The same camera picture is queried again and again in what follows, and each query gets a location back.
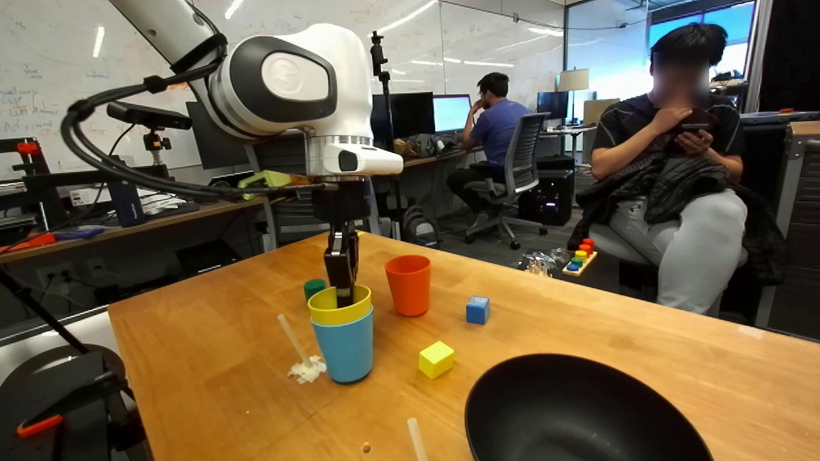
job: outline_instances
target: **black chair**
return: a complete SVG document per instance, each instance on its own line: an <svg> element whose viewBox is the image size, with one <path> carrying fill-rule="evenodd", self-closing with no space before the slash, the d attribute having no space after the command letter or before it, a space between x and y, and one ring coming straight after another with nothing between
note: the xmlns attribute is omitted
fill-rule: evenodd
<svg viewBox="0 0 820 461"><path fill-rule="evenodd" d="M476 219L465 228L465 243L472 243L476 232L483 232L489 228L504 232L510 249L521 249L510 226L537 228L541 235L545 232L542 223L510 214L510 207L518 204L518 195L537 186L536 144L545 118L545 112L521 118L504 159L504 184L492 180L465 184L487 203L487 211L482 211Z"/></svg>

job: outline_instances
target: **computer monitor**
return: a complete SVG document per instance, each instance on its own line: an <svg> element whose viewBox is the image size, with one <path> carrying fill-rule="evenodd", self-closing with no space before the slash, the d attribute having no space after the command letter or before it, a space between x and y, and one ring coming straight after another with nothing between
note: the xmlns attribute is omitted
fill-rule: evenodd
<svg viewBox="0 0 820 461"><path fill-rule="evenodd" d="M186 102L186 114L205 168L251 168L243 144L223 134L199 102Z"/></svg>
<svg viewBox="0 0 820 461"><path fill-rule="evenodd" d="M415 134L436 134L436 120L432 120L432 91L403 91L403 94L389 94L391 106L391 136L394 139L408 139ZM387 145L387 112L385 112L385 94L373 94L373 107L371 107L371 127L378 149Z"/></svg>
<svg viewBox="0 0 820 461"><path fill-rule="evenodd" d="M567 118L568 91L537 91L537 112L549 112L549 118Z"/></svg>
<svg viewBox="0 0 820 461"><path fill-rule="evenodd" d="M468 94L432 94L436 134L462 131L468 106Z"/></svg>

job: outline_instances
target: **ceiling light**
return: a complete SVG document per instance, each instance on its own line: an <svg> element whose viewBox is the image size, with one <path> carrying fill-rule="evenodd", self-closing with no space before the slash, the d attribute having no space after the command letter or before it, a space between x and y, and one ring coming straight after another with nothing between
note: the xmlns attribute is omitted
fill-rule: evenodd
<svg viewBox="0 0 820 461"><path fill-rule="evenodd" d="M512 62L464 62L464 67L494 67L494 70L512 70Z"/></svg>
<svg viewBox="0 0 820 461"><path fill-rule="evenodd" d="M559 82L562 91L590 90L590 70L567 70Z"/></svg>
<svg viewBox="0 0 820 461"><path fill-rule="evenodd" d="M527 44L541 44L541 40L549 40L549 38L545 35L532 35L532 38L524 38L524 40L497 45L494 52L510 52L510 48L527 45Z"/></svg>
<svg viewBox="0 0 820 461"><path fill-rule="evenodd" d="M103 52L103 40L104 40L104 26L96 26L96 35L94 35L94 52L93 57L96 59Z"/></svg>
<svg viewBox="0 0 820 461"><path fill-rule="evenodd" d="M243 0L234 0L226 11L226 21L234 18L234 13L240 7Z"/></svg>
<svg viewBox="0 0 820 461"><path fill-rule="evenodd" d="M559 29L527 29L530 33L537 33L537 35L564 35L564 31Z"/></svg>
<svg viewBox="0 0 820 461"><path fill-rule="evenodd" d="M586 3L586 0L554 0L554 3L562 6L562 7L571 7L571 6Z"/></svg>
<svg viewBox="0 0 820 461"><path fill-rule="evenodd" d="M441 62L409 59L413 67L444 67Z"/></svg>
<svg viewBox="0 0 820 461"><path fill-rule="evenodd" d="M431 11L436 3L437 3L437 0L431 0L431 3L419 6L419 7L415 7L409 16L404 16L404 18L400 18L400 21L387 24L387 26L385 26L385 29L378 29L377 33L378 33L378 35L385 35L387 31L391 31L391 29L400 29L400 26L409 24L415 16L419 16L419 13Z"/></svg>

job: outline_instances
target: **sitting person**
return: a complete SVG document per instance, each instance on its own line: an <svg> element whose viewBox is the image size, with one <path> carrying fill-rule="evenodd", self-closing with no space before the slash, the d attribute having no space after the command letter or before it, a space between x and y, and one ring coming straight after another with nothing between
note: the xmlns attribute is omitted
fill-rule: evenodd
<svg viewBox="0 0 820 461"><path fill-rule="evenodd" d="M717 65L726 31L692 24L656 45L713 45ZM717 100L713 109L649 109L645 94L613 106L591 145L597 182L578 195L583 218L568 245L604 223L659 266L660 305L708 313L745 262L737 125L737 112Z"/></svg>
<svg viewBox="0 0 820 461"><path fill-rule="evenodd" d="M487 161L456 168L445 184L458 195L468 211L482 213L487 203L472 191L468 182L504 182L504 155L518 127L518 120L527 112L522 106L508 100L510 77L492 72L478 79L478 100L472 106L462 140L483 149Z"/></svg>

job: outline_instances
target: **window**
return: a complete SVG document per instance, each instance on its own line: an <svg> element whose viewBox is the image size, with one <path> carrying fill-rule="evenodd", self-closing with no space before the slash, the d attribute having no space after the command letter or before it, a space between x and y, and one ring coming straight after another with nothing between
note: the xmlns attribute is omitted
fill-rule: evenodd
<svg viewBox="0 0 820 461"><path fill-rule="evenodd" d="M723 11L708 11L696 16L685 16L664 24L654 24L649 29L649 44L656 44L664 33L687 26L687 24L717 24L728 33L728 45L723 52L723 59L715 67L715 75L731 72L731 75L745 75L745 54L747 54L747 38L750 38L750 21L752 21L752 3L737 3Z"/></svg>

